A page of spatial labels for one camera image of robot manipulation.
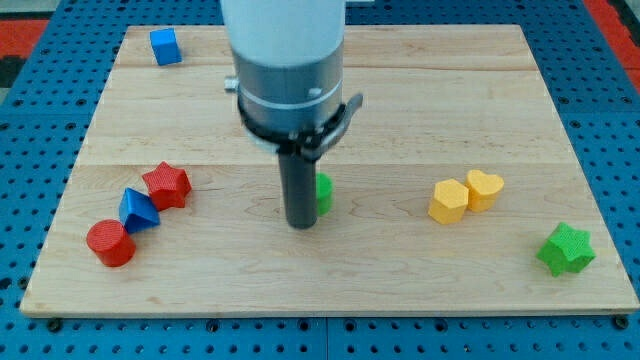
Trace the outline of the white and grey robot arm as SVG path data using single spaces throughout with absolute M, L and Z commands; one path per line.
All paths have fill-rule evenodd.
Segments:
M 251 138 L 279 159 L 285 213 L 317 220 L 316 161 L 346 133 L 362 99 L 342 101 L 343 0 L 222 0 L 237 95 Z

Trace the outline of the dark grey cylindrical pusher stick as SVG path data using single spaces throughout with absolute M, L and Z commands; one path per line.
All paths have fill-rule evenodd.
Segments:
M 278 162 L 287 223 L 308 229 L 318 216 L 315 163 L 297 154 L 279 154 Z

